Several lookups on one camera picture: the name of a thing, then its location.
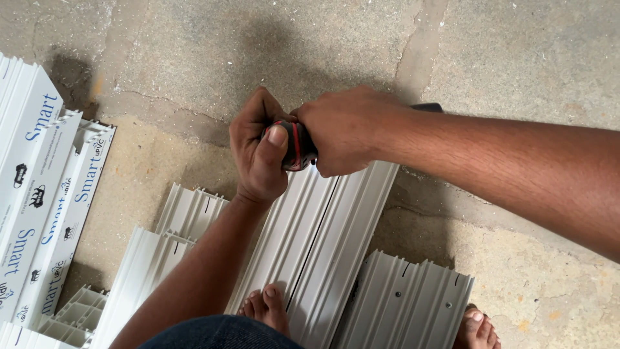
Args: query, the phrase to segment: cordless drill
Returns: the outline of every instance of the cordless drill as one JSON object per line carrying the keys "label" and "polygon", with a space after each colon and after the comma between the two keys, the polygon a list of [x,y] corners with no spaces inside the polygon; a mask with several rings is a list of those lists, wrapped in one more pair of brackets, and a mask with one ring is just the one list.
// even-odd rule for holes
{"label": "cordless drill", "polygon": [[[443,112],[439,103],[423,103],[411,106],[411,108],[426,112]],[[260,139],[263,139],[267,131],[275,125],[284,127],[288,133],[288,149],[282,159],[282,168],[286,171],[301,171],[314,165],[319,156],[319,151],[312,142],[306,127],[298,122],[278,120],[263,130]]]}

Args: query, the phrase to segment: bare foot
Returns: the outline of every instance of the bare foot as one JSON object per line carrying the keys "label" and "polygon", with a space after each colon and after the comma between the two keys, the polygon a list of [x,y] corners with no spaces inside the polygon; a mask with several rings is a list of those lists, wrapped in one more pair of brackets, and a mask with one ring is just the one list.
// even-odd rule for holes
{"label": "bare foot", "polygon": [[291,338],[282,293],[275,284],[265,286],[262,294],[259,290],[252,291],[244,303],[244,306],[237,312],[238,315],[260,321]]}
{"label": "bare foot", "polygon": [[502,349],[488,316],[476,308],[463,315],[452,349]]}

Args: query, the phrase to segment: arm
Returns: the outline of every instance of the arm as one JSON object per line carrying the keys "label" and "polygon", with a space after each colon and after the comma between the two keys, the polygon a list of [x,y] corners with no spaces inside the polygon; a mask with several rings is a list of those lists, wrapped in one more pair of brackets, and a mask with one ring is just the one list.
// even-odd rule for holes
{"label": "arm", "polygon": [[620,132],[420,112],[367,87],[296,114],[323,175],[408,165],[620,262]]}
{"label": "arm", "polygon": [[258,137],[265,122],[289,118],[266,89],[254,91],[230,126],[231,150],[239,171],[237,195],[133,314],[112,349],[136,348],[179,322],[224,312],[252,234],[288,183],[281,169],[288,144],[286,130],[276,126],[263,140]]}

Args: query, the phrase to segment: denim fabric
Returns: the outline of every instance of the denim fabric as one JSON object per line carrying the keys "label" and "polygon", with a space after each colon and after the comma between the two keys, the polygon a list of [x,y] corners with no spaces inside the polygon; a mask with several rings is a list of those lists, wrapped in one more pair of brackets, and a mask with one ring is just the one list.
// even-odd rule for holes
{"label": "denim fabric", "polygon": [[303,349],[271,327],[236,315],[212,315],[181,322],[139,349]]}

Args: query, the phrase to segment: concrete floor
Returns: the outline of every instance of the concrete floor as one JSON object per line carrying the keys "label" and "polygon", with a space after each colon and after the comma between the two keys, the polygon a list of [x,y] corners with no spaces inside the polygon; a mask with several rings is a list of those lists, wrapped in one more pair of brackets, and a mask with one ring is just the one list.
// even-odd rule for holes
{"label": "concrete floor", "polygon": [[[620,130],[615,0],[2,1],[0,51],[118,126],[64,294],[109,289],[172,182],[230,198],[228,122],[360,83],[447,111]],[[371,242],[475,275],[505,348],[620,345],[620,266],[403,167]]]}

